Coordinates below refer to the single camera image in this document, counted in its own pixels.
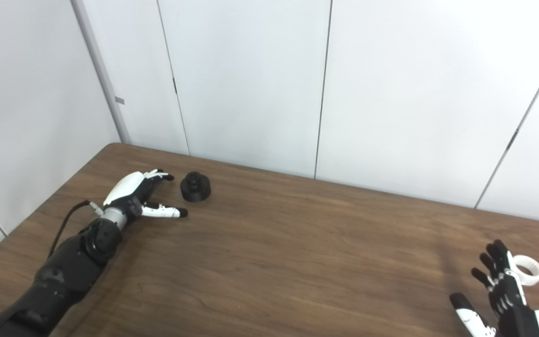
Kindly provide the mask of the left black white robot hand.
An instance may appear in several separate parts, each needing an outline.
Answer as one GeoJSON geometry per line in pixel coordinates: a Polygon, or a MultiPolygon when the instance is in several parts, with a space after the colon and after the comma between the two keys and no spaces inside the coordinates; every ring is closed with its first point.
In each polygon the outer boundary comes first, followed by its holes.
{"type": "Polygon", "coordinates": [[[145,216],[150,218],[186,218],[188,210],[150,202],[154,190],[162,181],[174,177],[163,170],[135,171],[120,179],[103,202],[103,217],[112,220],[124,216],[126,223],[145,216]]]}

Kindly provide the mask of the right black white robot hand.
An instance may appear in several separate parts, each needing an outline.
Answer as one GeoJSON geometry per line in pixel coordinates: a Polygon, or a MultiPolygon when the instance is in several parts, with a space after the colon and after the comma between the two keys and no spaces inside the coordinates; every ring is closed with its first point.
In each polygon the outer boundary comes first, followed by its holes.
{"type": "Polygon", "coordinates": [[[480,255],[488,274],[471,269],[471,275],[488,291],[488,302],[497,318],[490,324],[463,293],[449,296],[456,315],[472,337],[539,337],[539,308],[527,302],[524,287],[539,283],[539,262],[526,255],[514,255],[501,241],[486,245],[480,255]]]}

